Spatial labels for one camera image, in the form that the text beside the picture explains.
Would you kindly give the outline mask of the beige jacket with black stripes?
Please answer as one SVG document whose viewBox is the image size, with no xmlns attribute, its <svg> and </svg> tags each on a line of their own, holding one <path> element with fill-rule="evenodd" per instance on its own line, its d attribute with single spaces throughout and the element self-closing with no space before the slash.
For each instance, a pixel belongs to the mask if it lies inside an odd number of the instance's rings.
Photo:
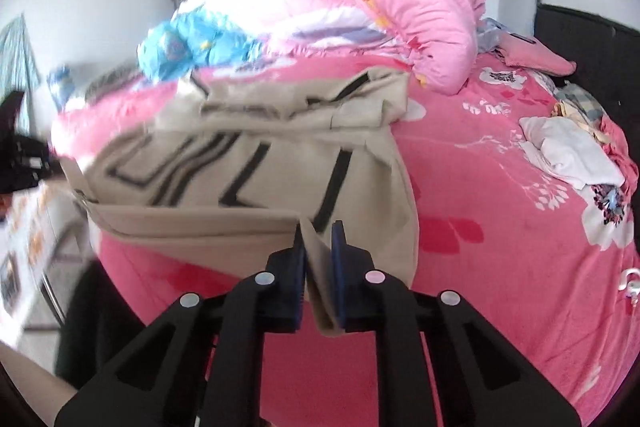
<svg viewBox="0 0 640 427">
<path fill-rule="evenodd" d="M 419 223 L 390 127 L 409 76 L 372 67 L 297 82 L 182 82 L 150 120 L 93 162 L 62 168 L 91 221 L 123 242 L 237 277 L 303 239 L 320 329 L 336 333 L 333 223 L 374 265 L 410 283 Z"/>
</svg>

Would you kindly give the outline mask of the teal patterned curtain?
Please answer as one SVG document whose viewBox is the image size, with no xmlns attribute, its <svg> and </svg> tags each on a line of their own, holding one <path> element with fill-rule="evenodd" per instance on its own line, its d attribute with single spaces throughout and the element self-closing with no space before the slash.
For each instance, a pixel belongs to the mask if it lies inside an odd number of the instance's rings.
<svg viewBox="0 0 640 427">
<path fill-rule="evenodd" d="M 1 29 L 0 52 L 1 100 L 13 91 L 24 93 L 16 129 L 33 134 L 36 132 L 34 95 L 41 77 L 23 14 L 10 20 Z"/>
</svg>

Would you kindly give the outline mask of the grey knitted cloth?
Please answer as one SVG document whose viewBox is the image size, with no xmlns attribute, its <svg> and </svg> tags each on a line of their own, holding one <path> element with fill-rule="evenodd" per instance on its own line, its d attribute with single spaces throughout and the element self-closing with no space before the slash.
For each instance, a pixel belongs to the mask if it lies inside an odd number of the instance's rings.
<svg viewBox="0 0 640 427">
<path fill-rule="evenodd" d="M 84 101 L 88 105 L 96 104 L 105 95 L 127 86 L 131 81 L 138 78 L 140 74 L 140 68 L 136 60 L 123 61 L 89 82 L 84 93 Z"/>
</svg>

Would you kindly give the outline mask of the pink floral bed sheet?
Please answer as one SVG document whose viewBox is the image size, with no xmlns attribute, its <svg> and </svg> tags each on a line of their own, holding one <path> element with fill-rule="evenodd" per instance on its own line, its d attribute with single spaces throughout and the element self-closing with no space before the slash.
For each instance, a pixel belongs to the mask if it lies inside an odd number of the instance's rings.
<svg viewBox="0 0 640 427">
<path fill-rule="evenodd" d="M 588 426 L 626 395 L 639 354 L 639 303 L 618 290 L 639 270 L 639 211 L 604 224 L 592 191 L 576 192 L 529 164 L 518 121 L 553 105 L 534 72 L 481 55 L 456 96 L 412 82 L 393 125 L 419 215 L 413 289 L 452 288 L 499 329 L 572 403 Z M 82 169 L 104 145 L 152 118 L 177 83 L 117 93 L 58 116 L 55 150 Z M 183 291 L 228 291 L 229 275 L 102 235 L 99 257 L 127 305 L 150 323 Z M 330 339 L 305 303 L 302 330 L 269 336 L 262 416 L 276 426 L 376 426 L 372 335 Z"/>
</svg>

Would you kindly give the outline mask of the blue patterned quilt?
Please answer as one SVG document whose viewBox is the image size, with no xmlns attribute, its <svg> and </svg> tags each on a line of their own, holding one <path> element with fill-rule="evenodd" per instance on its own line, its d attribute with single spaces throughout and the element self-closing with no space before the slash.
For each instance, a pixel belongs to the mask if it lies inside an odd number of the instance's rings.
<svg viewBox="0 0 640 427">
<path fill-rule="evenodd" d="M 153 82 L 176 80 L 194 69 L 259 61 L 262 40 L 251 37 L 227 15 L 198 8 L 150 29 L 137 47 L 138 66 Z"/>
</svg>

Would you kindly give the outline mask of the white crumpled garment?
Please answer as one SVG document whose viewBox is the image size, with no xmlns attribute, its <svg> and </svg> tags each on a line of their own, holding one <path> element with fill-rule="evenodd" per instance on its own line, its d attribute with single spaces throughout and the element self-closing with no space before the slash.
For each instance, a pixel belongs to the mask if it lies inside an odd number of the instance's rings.
<svg viewBox="0 0 640 427">
<path fill-rule="evenodd" d="M 518 121 L 527 160 L 576 191 L 587 185 L 622 187 L 620 168 L 587 131 L 565 117 L 523 117 Z"/>
</svg>

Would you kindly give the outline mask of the pink pillow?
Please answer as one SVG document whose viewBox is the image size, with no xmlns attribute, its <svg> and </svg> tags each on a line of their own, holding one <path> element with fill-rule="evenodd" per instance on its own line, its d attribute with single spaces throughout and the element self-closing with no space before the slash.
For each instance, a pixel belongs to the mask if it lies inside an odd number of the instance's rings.
<svg viewBox="0 0 640 427">
<path fill-rule="evenodd" d="M 496 51 L 506 66 L 535 69 L 550 76 L 570 76 L 577 69 L 575 62 L 565 60 L 539 40 L 524 38 L 510 32 L 500 32 Z"/>
</svg>

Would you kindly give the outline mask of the pink floral quilt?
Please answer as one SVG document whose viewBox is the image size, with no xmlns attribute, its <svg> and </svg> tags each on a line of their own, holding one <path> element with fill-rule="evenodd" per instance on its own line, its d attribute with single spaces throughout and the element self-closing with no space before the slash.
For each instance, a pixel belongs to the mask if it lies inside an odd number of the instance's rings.
<svg viewBox="0 0 640 427">
<path fill-rule="evenodd" d="M 172 16 L 228 23 L 265 56 L 390 54 L 427 87 L 460 91 L 486 0 L 186 0 Z"/>
</svg>

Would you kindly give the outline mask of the black headboard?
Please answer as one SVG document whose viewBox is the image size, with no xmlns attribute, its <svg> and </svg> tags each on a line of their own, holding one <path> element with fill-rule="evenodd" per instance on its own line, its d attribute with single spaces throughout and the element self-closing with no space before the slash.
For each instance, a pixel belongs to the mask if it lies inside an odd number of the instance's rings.
<svg viewBox="0 0 640 427">
<path fill-rule="evenodd" d="M 624 130 L 631 152 L 639 153 L 639 31 L 604 17 L 551 4 L 538 4 L 535 37 L 575 62 L 570 77 L 589 91 Z"/>
</svg>

